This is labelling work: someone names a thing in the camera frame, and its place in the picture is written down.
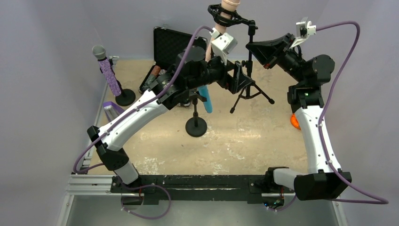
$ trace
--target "blue cylinder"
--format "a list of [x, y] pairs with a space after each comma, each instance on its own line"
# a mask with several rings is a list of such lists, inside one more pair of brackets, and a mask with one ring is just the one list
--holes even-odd
[[205, 110], [208, 113], [212, 113], [212, 102], [211, 102], [211, 97], [209, 96], [209, 91], [208, 91], [208, 87], [205, 86], [201, 86], [197, 88], [199, 94], [203, 97], [205, 97], [207, 100], [204, 102], [204, 107]]

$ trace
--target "beige cylinder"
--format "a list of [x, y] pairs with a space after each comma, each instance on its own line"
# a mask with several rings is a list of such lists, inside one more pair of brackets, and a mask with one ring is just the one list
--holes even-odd
[[[222, 7], [230, 12], [234, 12], [238, 5], [240, 4], [240, 0], [222, 0]], [[221, 16], [223, 16], [224, 18], [228, 18], [230, 19], [231, 16], [226, 14], [226, 13], [221, 13]], [[215, 28], [218, 32], [220, 32], [221, 34], [226, 32], [227, 27], [223, 27], [219, 24], [215, 24]], [[211, 59], [211, 41], [209, 42], [208, 48], [207, 48], [207, 54], [205, 56], [205, 60], [208, 62]]]

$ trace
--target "microphone head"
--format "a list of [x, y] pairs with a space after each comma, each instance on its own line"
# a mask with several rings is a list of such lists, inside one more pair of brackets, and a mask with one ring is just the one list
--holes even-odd
[[98, 59], [98, 60], [103, 60], [107, 58], [107, 55], [105, 54], [105, 49], [104, 46], [102, 45], [96, 45], [93, 46], [93, 55]]

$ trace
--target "open case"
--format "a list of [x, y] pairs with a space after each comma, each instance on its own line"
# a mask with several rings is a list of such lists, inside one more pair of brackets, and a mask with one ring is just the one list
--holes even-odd
[[[155, 66], [167, 70], [176, 62], [176, 56], [187, 47], [192, 34], [178, 32], [165, 27], [154, 28], [154, 65], [149, 69], [146, 77], [140, 84], [139, 90], [143, 87], [148, 76]], [[207, 39], [196, 37], [194, 46], [207, 49]]]

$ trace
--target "white wall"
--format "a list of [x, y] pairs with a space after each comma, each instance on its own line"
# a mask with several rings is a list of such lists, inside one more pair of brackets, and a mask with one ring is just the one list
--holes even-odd
[[[388, 205], [344, 203], [350, 225], [396, 225], [399, 216], [399, 41], [397, 0], [329, 1], [318, 26], [358, 21], [360, 39], [335, 87], [326, 115], [332, 146], [353, 183], [389, 199]], [[328, 54], [336, 72], [355, 37], [346, 25], [318, 32], [303, 46], [307, 57]], [[324, 87], [327, 98], [330, 84]], [[365, 199], [348, 188], [344, 198]]]
[[53, 226], [104, 79], [80, 0], [0, 1], [0, 225]]
[[[207, 12], [220, 0], [85, 0], [83, 2], [106, 49], [124, 58], [153, 59], [152, 29], [168, 24], [170, 29], [193, 33], [201, 26], [214, 26]], [[328, 0], [242, 0], [238, 13], [256, 21], [255, 40], [270, 40], [287, 32], [296, 32], [295, 23], [304, 16], [317, 20]], [[247, 26], [228, 29], [239, 42], [232, 58], [247, 57]], [[201, 36], [209, 39], [209, 33]]]

